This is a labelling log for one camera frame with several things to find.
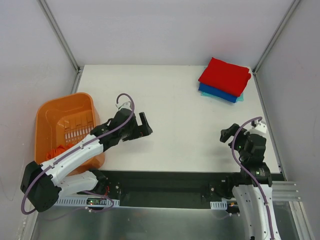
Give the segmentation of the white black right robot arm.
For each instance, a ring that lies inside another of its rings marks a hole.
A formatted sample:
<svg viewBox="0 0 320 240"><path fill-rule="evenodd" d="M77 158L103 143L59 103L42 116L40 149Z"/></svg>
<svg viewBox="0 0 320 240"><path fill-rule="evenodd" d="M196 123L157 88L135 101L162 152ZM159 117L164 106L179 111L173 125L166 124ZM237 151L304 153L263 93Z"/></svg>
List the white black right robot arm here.
<svg viewBox="0 0 320 240"><path fill-rule="evenodd" d="M227 178L224 195L236 199L247 240L279 240L281 238L273 206L273 182L264 162L267 125L255 117L238 125L234 123L220 132L220 142L228 146L240 167L239 173Z"/></svg>

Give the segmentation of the orange t shirt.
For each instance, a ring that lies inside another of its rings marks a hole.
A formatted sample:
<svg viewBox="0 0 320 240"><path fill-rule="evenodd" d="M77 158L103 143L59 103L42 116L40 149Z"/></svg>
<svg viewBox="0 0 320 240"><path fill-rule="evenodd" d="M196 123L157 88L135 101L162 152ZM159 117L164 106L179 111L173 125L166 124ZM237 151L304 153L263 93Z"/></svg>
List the orange t shirt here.
<svg viewBox="0 0 320 240"><path fill-rule="evenodd" d="M74 146L73 143L69 143L67 145L60 144L56 148L53 148L49 152L46 153L45 160L46 161L51 160L51 159L57 157L58 155L64 153L65 151L67 151L68 149L70 149L73 146Z"/></svg>

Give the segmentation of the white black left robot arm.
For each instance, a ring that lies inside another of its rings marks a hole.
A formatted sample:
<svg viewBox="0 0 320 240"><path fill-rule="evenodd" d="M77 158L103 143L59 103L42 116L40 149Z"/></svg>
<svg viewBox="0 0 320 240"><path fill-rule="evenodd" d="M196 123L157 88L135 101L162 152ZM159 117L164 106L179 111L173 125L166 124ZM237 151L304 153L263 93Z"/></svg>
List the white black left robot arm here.
<svg viewBox="0 0 320 240"><path fill-rule="evenodd" d="M104 153L120 141L131 141L149 136L153 130L144 112L139 113L141 124L137 123L133 110L122 108L113 118L96 126L79 143L65 152L41 164L30 162L24 170L20 189L24 196L21 211L26 201L30 201L34 210L44 212L64 196L79 192L88 192L106 197L107 178L97 168L83 173L70 175L87 160Z"/></svg>

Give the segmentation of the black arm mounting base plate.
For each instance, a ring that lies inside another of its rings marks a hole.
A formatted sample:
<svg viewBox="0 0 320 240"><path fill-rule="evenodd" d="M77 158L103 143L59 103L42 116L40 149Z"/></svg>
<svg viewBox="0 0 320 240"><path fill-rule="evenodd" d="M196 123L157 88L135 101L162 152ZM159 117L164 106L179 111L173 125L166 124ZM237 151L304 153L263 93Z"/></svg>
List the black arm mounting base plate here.
<svg viewBox="0 0 320 240"><path fill-rule="evenodd" d="M118 200L122 207L209 209L211 202L233 198L233 187L253 183L242 171L103 170L92 193Z"/></svg>

